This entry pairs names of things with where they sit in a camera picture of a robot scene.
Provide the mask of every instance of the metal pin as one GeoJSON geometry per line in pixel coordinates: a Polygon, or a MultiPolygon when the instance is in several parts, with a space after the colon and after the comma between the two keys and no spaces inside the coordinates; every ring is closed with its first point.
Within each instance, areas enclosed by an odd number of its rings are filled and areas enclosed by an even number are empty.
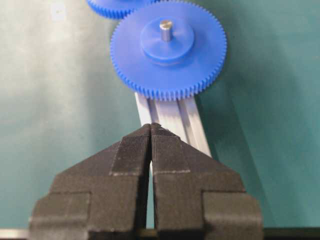
{"type": "Polygon", "coordinates": [[[172,35],[172,26],[173,22],[170,20],[163,20],[160,22],[160,29],[161,29],[161,38],[165,42],[170,42],[173,38],[172,35]]]}

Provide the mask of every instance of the gripper jaw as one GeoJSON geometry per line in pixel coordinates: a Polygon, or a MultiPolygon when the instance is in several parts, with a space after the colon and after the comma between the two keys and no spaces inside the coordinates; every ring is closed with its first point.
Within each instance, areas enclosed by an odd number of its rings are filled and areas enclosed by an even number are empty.
{"type": "Polygon", "coordinates": [[[33,209],[29,239],[136,239],[150,161],[159,239],[262,239],[259,206],[240,175],[156,123],[59,173],[33,209]]]}

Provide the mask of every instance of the green table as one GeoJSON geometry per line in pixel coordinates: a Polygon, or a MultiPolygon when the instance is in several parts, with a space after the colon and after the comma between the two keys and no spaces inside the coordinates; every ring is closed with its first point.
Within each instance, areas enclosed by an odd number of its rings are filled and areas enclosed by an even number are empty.
{"type": "MultiPolygon", "coordinates": [[[[320,1],[196,2],[228,37],[196,97],[212,155],[241,174],[266,227],[319,227],[320,1]]],[[[26,228],[55,174],[140,121],[109,58],[116,21],[84,0],[1,3],[0,228],[26,228]]]]}

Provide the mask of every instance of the partial blue gear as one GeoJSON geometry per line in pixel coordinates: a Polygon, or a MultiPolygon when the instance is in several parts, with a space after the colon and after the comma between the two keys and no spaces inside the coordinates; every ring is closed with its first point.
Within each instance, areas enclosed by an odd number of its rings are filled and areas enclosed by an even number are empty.
{"type": "Polygon", "coordinates": [[[113,32],[110,56],[116,73],[147,98],[173,101],[202,92],[226,58],[227,38],[217,18],[190,2],[161,1],[140,8],[113,32]],[[173,39],[159,24],[172,20],[173,39]]]}
{"type": "Polygon", "coordinates": [[[156,0],[86,0],[99,15],[109,19],[123,19],[134,10],[142,8],[156,0]]]}

